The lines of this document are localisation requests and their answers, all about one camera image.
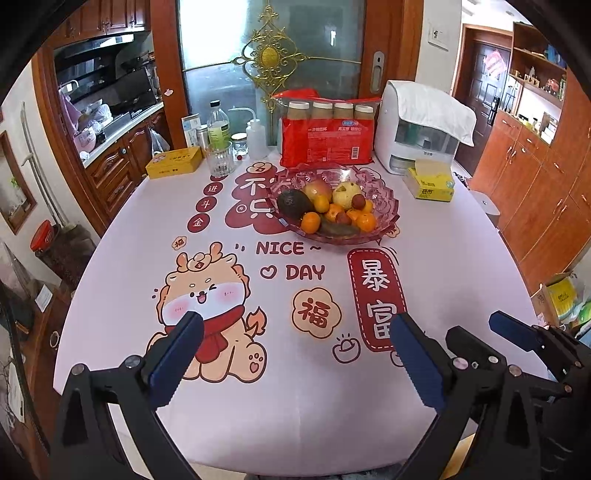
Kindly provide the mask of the clear drinking glass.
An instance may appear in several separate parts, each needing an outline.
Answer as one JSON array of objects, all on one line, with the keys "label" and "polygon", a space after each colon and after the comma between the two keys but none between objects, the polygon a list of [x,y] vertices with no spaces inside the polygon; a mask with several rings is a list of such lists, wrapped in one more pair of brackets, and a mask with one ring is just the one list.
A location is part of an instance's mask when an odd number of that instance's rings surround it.
[{"label": "clear drinking glass", "polygon": [[236,168],[231,144],[209,144],[206,150],[206,162],[209,172],[214,177],[224,177],[231,174]]}]

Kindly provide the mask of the dark avocado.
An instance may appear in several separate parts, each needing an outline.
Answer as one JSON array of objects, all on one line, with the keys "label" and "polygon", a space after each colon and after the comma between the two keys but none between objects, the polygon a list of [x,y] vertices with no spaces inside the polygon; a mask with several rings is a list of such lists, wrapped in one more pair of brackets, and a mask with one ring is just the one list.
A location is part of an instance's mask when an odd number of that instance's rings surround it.
[{"label": "dark avocado", "polygon": [[280,214],[294,222],[300,222],[304,215],[315,212],[310,198],[298,189],[283,190],[276,199],[276,203]]}]

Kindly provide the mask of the yellow tea tin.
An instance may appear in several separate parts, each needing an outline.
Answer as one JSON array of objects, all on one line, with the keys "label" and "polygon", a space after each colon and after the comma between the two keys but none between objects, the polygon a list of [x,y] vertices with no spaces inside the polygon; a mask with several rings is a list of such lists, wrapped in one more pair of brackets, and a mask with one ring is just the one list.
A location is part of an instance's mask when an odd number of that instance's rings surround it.
[{"label": "yellow tea tin", "polygon": [[199,147],[169,150],[157,153],[146,165],[146,172],[150,179],[190,174],[198,168],[203,159]]}]

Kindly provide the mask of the small glass jar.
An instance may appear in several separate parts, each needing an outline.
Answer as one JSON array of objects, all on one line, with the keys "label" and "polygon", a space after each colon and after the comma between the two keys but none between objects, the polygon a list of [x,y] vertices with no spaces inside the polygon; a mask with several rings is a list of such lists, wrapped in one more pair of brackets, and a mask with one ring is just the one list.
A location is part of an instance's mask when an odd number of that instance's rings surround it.
[{"label": "small glass jar", "polygon": [[233,155],[239,161],[242,161],[247,155],[246,138],[247,135],[245,132],[238,132],[230,136]]}]

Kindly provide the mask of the large orange mandarin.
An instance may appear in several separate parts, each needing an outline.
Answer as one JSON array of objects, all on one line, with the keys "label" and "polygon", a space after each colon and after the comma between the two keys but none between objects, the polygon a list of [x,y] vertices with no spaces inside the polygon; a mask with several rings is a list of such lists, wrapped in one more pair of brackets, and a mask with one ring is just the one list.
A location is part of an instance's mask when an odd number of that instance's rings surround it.
[{"label": "large orange mandarin", "polygon": [[341,205],[335,203],[329,205],[329,210],[325,212],[325,219],[335,224],[349,225],[351,223],[346,210]]}]

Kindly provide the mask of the white appliance with cloth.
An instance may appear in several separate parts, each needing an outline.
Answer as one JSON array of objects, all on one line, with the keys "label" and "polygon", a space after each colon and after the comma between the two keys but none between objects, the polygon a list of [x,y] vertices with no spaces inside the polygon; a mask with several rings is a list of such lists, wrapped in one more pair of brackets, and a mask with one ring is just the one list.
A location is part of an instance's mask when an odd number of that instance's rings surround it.
[{"label": "white appliance with cloth", "polygon": [[474,145],[473,109],[448,93],[412,81],[390,80],[379,109],[374,151],[386,171],[403,175],[418,160],[453,162]]}]

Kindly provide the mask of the small orange mandarin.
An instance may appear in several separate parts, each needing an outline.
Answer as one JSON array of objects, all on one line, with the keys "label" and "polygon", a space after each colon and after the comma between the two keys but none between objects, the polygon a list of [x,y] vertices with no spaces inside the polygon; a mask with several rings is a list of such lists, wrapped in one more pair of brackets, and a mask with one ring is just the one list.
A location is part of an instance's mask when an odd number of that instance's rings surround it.
[{"label": "small orange mandarin", "polygon": [[378,225],[377,218],[373,213],[365,212],[356,218],[356,227],[363,233],[370,233],[376,230]]},{"label": "small orange mandarin", "polygon": [[349,219],[351,219],[353,222],[356,222],[356,220],[358,220],[358,218],[363,214],[363,211],[349,209],[348,211],[346,211],[346,214],[349,216]]},{"label": "small orange mandarin", "polygon": [[322,225],[322,217],[317,212],[311,211],[304,214],[301,218],[301,231],[305,234],[311,235],[318,232]]}]

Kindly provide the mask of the wooden cabinet right side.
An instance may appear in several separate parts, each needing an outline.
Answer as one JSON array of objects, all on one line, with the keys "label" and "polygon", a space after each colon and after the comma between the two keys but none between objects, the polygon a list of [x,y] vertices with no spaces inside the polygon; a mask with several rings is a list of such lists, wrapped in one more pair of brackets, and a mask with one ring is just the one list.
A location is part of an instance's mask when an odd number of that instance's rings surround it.
[{"label": "wooden cabinet right side", "polygon": [[563,110],[547,145],[514,117],[497,115],[469,183],[500,211],[498,229],[529,293],[568,270],[590,243],[590,215],[574,187],[590,159],[590,104]]}]

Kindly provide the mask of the small red lychee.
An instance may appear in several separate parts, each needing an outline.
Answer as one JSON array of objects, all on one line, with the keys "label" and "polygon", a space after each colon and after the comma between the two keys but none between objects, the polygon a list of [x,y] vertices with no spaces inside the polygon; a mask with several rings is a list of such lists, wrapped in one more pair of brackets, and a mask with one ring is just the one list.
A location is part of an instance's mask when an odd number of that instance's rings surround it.
[{"label": "small red lychee", "polygon": [[367,200],[362,194],[356,194],[352,198],[352,208],[362,211],[366,207]]}]

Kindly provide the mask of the red paper cup package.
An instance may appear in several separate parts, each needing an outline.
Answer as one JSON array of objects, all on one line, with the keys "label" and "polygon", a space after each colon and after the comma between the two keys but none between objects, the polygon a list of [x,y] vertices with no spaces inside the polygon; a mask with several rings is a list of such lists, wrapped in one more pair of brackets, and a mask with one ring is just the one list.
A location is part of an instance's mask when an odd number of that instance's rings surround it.
[{"label": "red paper cup package", "polygon": [[366,165],[373,161],[378,97],[334,100],[311,88],[273,95],[280,114],[280,165],[335,163]]}]

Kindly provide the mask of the pink glass fruit bowl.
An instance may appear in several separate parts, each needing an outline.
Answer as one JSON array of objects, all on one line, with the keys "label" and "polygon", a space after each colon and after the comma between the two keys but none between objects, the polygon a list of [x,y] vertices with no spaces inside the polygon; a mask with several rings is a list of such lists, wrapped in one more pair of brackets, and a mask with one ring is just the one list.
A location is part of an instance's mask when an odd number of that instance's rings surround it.
[{"label": "pink glass fruit bowl", "polygon": [[[298,189],[303,190],[303,187],[308,182],[315,179],[323,179],[332,190],[342,182],[351,181],[358,184],[362,189],[362,195],[366,198],[366,207],[363,208],[363,213],[370,212],[377,218],[377,228],[370,233],[361,233],[355,237],[349,238],[329,238],[324,235],[305,234],[301,231],[300,222],[290,221],[284,218],[277,209],[276,199],[283,190]],[[399,201],[394,197],[394,190],[387,186],[385,180],[379,173],[370,168],[359,168],[353,166],[342,166],[337,164],[329,164],[327,166],[307,165],[294,169],[283,170],[277,173],[270,181],[270,187],[267,188],[266,203],[270,206],[270,213],[280,222],[280,225],[286,227],[288,230],[297,233],[304,238],[315,240],[322,243],[331,243],[335,245],[362,245],[370,241],[379,241],[385,236],[393,237],[398,233],[397,222],[399,215]],[[325,217],[325,212],[329,210],[332,200],[328,201],[322,196],[318,196],[315,202],[312,202],[317,212],[321,217]]]}]

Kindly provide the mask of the yellow tissue box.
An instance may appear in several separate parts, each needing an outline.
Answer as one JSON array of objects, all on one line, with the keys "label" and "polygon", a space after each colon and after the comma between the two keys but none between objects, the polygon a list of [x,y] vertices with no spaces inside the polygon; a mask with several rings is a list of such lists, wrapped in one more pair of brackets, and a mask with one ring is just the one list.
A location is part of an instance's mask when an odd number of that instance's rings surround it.
[{"label": "yellow tissue box", "polygon": [[455,193],[450,163],[416,160],[406,170],[404,182],[415,199],[449,203]]}]

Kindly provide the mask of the small white carton box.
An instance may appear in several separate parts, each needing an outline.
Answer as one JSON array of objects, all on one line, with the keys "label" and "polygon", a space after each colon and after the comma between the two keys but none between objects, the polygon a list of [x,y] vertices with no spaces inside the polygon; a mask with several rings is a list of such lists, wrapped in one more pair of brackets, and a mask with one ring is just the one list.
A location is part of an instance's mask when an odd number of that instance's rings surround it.
[{"label": "small white carton box", "polygon": [[181,118],[182,131],[187,147],[199,147],[197,132],[200,130],[199,114],[192,114]]}]

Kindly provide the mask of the gold ornament door decoration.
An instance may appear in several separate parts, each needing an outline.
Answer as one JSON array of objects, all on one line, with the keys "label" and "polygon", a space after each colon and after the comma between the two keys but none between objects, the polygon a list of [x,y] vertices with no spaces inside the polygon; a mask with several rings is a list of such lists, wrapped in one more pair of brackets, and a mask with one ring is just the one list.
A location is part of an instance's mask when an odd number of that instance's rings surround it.
[{"label": "gold ornament door decoration", "polygon": [[190,111],[221,99],[260,115],[276,95],[312,88],[356,96],[363,44],[362,1],[180,1],[178,33]]}]

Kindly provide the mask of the yellow pear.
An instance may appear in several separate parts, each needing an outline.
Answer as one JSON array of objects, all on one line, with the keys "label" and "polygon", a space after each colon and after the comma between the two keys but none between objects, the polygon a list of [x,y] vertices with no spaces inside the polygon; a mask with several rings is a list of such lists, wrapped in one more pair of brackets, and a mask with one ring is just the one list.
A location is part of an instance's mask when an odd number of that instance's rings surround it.
[{"label": "yellow pear", "polygon": [[352,208],[353,198],[360,193],[362,193],[362,189],[355,182],[342,182],[332,191],[332,202],[349,210]]}]

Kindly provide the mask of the white squeeze wash bottle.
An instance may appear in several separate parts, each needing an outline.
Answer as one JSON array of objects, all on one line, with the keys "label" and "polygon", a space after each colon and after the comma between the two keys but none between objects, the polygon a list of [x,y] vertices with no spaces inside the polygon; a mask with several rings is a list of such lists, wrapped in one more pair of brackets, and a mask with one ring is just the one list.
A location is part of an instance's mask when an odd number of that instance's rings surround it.
[{"label": "white squeeze wash bottle", "polygon": [[249,112],[252,118],[246,123],[246,146],[249,150],[249,159],[252,161],[259,161],[266,159],[270,153],[269,147],[266,144],[266,128],[262,122],[256,117],[254,112],[249,107],[233,107],[229,109],[230,112]]}]

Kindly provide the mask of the clear bottle green label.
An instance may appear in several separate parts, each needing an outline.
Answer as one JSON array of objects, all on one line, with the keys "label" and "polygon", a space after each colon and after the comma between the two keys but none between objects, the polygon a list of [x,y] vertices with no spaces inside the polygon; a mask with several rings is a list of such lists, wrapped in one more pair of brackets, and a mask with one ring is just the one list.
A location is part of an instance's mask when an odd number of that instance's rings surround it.
[{"label": "clear bottle green label", "polygon": [[215,152],[225,150],[230,144],[228,115],[221,109],[221,102],[218,99],[211,100],[209,106],[211,106],[211,114],[207,119],[209,148]]}]

